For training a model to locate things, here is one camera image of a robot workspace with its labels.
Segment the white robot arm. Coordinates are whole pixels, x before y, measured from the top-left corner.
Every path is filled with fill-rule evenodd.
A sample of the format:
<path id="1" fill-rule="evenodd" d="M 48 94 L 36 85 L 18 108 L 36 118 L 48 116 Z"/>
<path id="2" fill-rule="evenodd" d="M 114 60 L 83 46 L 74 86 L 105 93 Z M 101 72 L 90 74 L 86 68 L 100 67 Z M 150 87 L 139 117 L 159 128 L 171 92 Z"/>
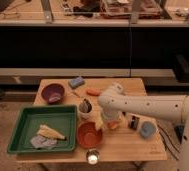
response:
<path id="1" fill-rule="evenodd" d="M 183 138 L 178 171 L 189 171 L 189 95 L 128 96 L 119 83 L 112 83 L 98 97 L 101 114 L 114 120 L 119 112 L 131 112 L 147 117 L 182 123 Z"/>

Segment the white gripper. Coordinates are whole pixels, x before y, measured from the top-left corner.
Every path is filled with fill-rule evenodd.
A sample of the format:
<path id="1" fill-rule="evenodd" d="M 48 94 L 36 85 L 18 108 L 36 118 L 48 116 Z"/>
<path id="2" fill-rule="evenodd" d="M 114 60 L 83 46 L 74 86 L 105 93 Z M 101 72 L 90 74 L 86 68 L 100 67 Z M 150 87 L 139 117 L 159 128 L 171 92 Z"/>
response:
<path id="1" fill-rule="evenodd" d="M 102 110 L 100 114 L 95 117 L 95 129 L 98 131 L 103 125 L 103 120 L 106 122 L 118 121 L 120 119 L 120 113 L 112 110 Z"/>

